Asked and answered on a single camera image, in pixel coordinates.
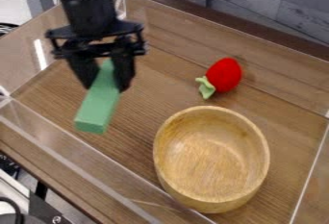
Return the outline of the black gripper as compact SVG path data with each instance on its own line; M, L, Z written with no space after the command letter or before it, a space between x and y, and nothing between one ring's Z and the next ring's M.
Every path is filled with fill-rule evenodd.
M118 16L118 0L60 0L68 24L50 29L52 54L68 59L68 65L83 87L90 89L99 73L93 58L111 56L115 84L121 92L135 77L135 58L146 53L145 26ZM74 56L89 55L93 58Z

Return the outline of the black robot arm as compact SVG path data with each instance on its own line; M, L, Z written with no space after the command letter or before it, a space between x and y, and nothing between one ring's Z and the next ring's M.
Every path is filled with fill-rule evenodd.
M48 29L52 55L64 59L82 82L91 88L101 67L97 58L110 58L115 66L115 87L130 88L135 58L147 52L145 25L118 18L115 0L60 0L68 24Z

